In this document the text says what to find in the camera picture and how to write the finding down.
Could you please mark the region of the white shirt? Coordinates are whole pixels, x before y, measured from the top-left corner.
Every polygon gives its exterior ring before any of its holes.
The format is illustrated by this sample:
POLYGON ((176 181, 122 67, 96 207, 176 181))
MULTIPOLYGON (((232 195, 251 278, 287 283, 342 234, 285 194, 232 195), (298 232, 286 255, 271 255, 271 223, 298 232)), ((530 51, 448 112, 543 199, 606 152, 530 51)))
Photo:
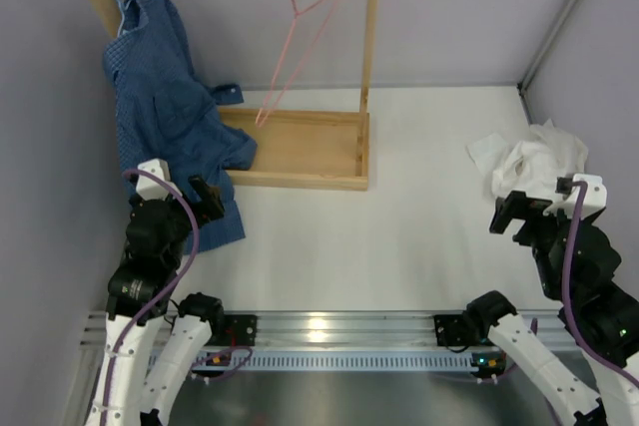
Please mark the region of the white shirt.
POLYGON ((466 149, 496 199, 520 191, 530 198, 556 201, 557 179, 583 174, 589 154, 578 137, 550 120, 531 125, 527 137, 513 145, 493 133, 466 149))

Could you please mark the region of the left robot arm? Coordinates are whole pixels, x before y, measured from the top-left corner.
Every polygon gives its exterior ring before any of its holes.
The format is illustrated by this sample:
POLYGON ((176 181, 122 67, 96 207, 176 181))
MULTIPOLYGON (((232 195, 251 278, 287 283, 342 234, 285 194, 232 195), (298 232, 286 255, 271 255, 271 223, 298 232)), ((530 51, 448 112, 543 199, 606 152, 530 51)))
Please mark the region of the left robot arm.
POLYGON ((178 307, 171 337, 149 361, 171 296, 194 262, 203 228, 227 219, 222 190, 189 177, 190 200, 158 167, 124 173, 135 191, 121 262, 108 281, 106 339, 89 425, 165 425, 197 353, 223 339, 219 299, 192 293, 178 307))

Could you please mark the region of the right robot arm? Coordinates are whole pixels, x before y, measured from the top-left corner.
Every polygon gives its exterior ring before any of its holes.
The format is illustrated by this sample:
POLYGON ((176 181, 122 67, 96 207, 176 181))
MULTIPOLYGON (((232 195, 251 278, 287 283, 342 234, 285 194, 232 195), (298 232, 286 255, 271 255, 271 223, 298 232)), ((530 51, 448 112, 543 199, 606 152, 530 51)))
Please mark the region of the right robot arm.
POLYGON ((638 301, 614 280, 620 254, 595 221, 606 208, 597 179, 563 178, 553 203, 513 191, 495 203, 489 230, 518 220, 544 295, 558 305, 548 326, 497 290, 460 314, 460 349, 490 346, 543 395, 561 425, 638 422, 638 301))

